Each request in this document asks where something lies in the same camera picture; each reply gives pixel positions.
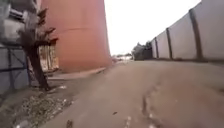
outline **paved road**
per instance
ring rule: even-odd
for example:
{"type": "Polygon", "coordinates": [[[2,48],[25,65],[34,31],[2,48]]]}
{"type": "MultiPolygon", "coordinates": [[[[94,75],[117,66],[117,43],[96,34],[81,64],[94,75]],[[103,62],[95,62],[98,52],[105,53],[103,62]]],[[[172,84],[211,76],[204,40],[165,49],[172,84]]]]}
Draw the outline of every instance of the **paved road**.
{"type": "Polygon", "coordinates": [[[223,128],[224,67],[130,62],[99,74],[42,128],[223,128]]]}

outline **building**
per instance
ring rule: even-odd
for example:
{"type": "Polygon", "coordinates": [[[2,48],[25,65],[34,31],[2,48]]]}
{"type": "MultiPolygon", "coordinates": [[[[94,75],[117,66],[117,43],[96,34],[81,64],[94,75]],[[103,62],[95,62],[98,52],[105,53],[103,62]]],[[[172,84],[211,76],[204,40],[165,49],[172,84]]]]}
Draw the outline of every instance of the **building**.
{"type": "Polygon", "coordinates": [[[104,0],[43,0],[46,25],[55,27],[56,52],[65,72],[111,64],[104,0]]]}
{"type": "Polygon", "coordinates": [[[17,31],[24,27],[28,13],[35,14],[37,4],[30,0],[0,1],[0,95],[7,94],[30,84],[27,59],[17,45],[17,31]]]}

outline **red brick building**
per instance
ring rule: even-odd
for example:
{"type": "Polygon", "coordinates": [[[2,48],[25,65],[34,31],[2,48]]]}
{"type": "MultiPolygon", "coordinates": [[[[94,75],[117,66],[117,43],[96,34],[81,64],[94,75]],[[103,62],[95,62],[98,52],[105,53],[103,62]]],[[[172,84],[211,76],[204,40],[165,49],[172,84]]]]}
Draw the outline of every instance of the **red brick building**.
{"type": "Polygon", "coordinates": [[[43,0],[46,26],[55,27],[59,68],[66,72],[111,64],[104,0],[43,0]]]}

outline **sky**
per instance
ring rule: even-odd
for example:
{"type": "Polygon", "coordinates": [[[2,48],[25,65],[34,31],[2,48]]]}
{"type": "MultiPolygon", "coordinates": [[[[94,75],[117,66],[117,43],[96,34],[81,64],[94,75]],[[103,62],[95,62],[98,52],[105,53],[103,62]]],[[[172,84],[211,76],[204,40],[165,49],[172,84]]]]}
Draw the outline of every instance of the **sky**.
{"type": "Polygon", "coordinates": [[[105,0],[110,52],[130,53],[171,26],[201,0],[105,0]]]}

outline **concrete wall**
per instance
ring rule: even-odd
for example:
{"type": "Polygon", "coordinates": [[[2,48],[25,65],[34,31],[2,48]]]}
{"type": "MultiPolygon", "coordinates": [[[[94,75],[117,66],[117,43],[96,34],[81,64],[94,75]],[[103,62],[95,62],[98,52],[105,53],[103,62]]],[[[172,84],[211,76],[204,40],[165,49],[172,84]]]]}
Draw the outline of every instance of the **concrete wall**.
{"type": "Polygon", "coordinates": [[[159,58],[169,58],[169,45],[166,31],[157,36],[159,58]]]}
{"type": "MultiPolygon", "coordinates": [[[[188,13],[169,27],[173,59],[201,60],[197,58],[201,56],[201,49],[202,59],[223,61],[224,1],[202,0],[192,10],[191,17],[188,13]]],[[[165,34],[157,38],[159,58],[169,58],[165,34]]]]}
{"type": "Polygon", "coordinates": [[[173,58],[195,59],[196,45],[189,14],[170,27],[173,58]]]}
{"type": "Polygon", "coordinates": [[[44,0],[48,8],[48,27],[56,27],[53,36],[59,68],[81,71],[111,64],[103,0],[44,0]]]}
{"type": "Polygon", "coordinates": [[[203,0],[194,12],[204,57],[224,59],[224,0],[203,0]]]}
{"type": "Polygon", "coordinates": [[[152,40],[152,55],[153,55],[153,58],[157,58],[155,39],[152,40]]]}

